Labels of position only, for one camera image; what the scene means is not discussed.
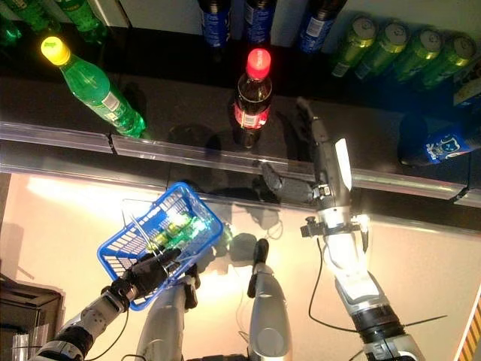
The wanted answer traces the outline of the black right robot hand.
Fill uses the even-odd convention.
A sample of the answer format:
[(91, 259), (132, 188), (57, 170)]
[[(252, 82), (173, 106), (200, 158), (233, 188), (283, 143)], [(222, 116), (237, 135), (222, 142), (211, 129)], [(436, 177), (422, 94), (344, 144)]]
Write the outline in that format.
[(312, 204), (318, 210), (349, 207), (352, 173), (350, 164), (344, 168), (341, 166), (343, 159), (349, 159), (345, 140), (331, 139), (324, 121), (314, 114), (308, 100), (298, 98), (296, 110), (298, 118), (307, 127), (314, 182), (282, 176), (271, 164), (262, 162), (262, 177), (268, 189), (280, 199)]

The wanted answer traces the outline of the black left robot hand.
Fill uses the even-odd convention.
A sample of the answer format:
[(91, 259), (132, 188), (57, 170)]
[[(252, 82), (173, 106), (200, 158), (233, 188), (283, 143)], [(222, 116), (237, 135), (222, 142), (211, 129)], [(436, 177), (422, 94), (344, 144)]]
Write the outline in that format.
[(117, 293), (129, 301), (148, 295), (168, 278), (166, 267), (180, 253), (179, 248), (173, 248), (162, 255), (137, 261), (117, 281)]

